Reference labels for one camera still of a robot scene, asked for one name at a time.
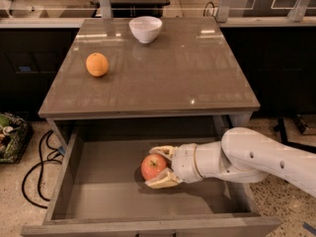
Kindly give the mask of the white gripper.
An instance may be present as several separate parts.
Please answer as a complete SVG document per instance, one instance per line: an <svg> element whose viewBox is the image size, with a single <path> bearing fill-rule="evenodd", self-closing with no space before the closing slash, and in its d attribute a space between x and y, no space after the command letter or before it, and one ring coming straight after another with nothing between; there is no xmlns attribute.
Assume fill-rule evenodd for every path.
<svg viewBox="0 0 316 237"><path fill-rule="evenodd" d="M177 186L181 183L194 183L198 181L196 167L196 144L184 144L179 147L171 145L156 146L149 150L150 154L159 154L172 161L172 170L166 168L155 178L145 182L151 189L165 189Z"/></svg>

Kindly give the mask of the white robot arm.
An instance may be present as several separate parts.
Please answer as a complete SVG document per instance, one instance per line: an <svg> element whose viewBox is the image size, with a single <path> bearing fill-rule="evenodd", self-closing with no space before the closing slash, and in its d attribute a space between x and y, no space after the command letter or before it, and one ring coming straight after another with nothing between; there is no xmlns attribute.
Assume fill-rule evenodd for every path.
<svg viewBox="0 0 316 237"><path fill-rule="evenodd" d="M267 175L288 181L316 197L316 155L283 145L246 127L231 128L216 142L158 146L150 149L171 166L146 185L152 189L196 183L207 178L258 183Z"/></svg>

